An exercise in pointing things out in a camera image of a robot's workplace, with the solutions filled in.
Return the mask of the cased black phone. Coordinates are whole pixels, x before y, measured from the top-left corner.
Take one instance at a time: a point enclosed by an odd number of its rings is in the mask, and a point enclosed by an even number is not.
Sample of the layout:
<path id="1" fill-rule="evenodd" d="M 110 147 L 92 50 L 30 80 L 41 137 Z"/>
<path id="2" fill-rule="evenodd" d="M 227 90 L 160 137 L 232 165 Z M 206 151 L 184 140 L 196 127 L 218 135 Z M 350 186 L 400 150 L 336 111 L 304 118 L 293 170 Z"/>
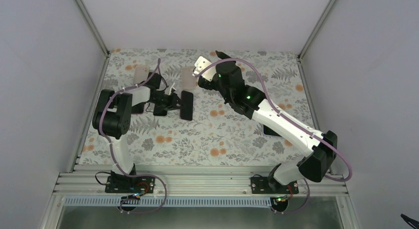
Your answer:
<path id="1" fill-rule="evenodd" d="M 267 135 L 267 136 L 281 137 L 281 135 L 279 135 L 278 133 L 276 133 L 275 131 L 273 131 L 271 128 L 269 128 L 266 125 L 262 126 L 262 132 L 264 135 Z"/>
<path id="2" fill-rule="evenodd" d="M 181 109 L 180 118 L 182 120 L 192 121 L 193 120 L 193 103 L 194 94 L 188 91 L 181 91 Z"/>
<path id="3" fill-rule="evenodd" d="M 154 116 L 167 116 L 168 112 L 165 108 L 154 106 L 153 115 Z"/>

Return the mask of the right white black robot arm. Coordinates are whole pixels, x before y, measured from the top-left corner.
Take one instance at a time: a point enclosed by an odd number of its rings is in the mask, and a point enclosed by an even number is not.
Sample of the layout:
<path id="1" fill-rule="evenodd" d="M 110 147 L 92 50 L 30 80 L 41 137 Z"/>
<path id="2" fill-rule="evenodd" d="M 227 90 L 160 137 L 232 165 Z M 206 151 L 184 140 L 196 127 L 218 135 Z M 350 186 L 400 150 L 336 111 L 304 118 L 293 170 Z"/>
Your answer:
<path id="1" fill-rule="evenodd" d="M 247 85 L 239 59 L 231 58 L 223 52 L 216 52 L 220 58 L 212 63 L 200 56 L 194 63 L 194 77 L 199 87 L 218 91 L 224 103 L 236 113 L 273 130 L 293 144 L 302 154 L 298 162 L 279 163 L 267 176 L 268 188 L 280 193 L 287 184 L 300 179 L 321 182 L 336 158 L 337 136 L 328 131 L 323 133 L 288 114 L 275 105 L 268 96 L 267 88 Z"/>

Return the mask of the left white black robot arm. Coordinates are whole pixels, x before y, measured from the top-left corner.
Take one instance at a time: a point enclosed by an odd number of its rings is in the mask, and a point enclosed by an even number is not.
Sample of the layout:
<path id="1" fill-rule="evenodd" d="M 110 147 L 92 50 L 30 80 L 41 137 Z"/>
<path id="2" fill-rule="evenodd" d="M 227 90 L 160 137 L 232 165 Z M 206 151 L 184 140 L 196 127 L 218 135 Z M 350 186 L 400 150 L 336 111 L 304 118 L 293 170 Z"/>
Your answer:
<path id="1" fill-rule="evenodd" d="M 154 113 L 158 116 L 185 107 L 173 90 L 166 93 L 160 89 L 161 80 L 160 74 L 149 73 L 145 80 L 137 81 L 133 86 L 118 91 L 103 89 L 100 92 L 92 126 L 107 141 L 114 163 L 104 183 L 106 192 L 132 192 L 146 180 L 154 179 L 150 176 L 135 177 L 136 168 L 129 154 L 127 133 L 131 116 L 143 113 L 146 103 L 154 104 Z"/>

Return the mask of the cream silicone phone case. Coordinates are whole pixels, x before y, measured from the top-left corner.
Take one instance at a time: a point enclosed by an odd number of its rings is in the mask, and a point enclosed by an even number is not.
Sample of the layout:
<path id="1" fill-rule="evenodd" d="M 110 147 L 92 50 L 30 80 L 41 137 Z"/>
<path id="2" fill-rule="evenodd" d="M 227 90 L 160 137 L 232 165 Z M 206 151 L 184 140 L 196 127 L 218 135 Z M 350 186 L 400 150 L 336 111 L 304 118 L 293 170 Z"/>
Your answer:
<path id="1" fill-rule="evenodd" d="M 193 76 L 194 66 L 186 66 L 181 69 L 182 89 L 190 91 L 196 87 L 196 79 Z"/>

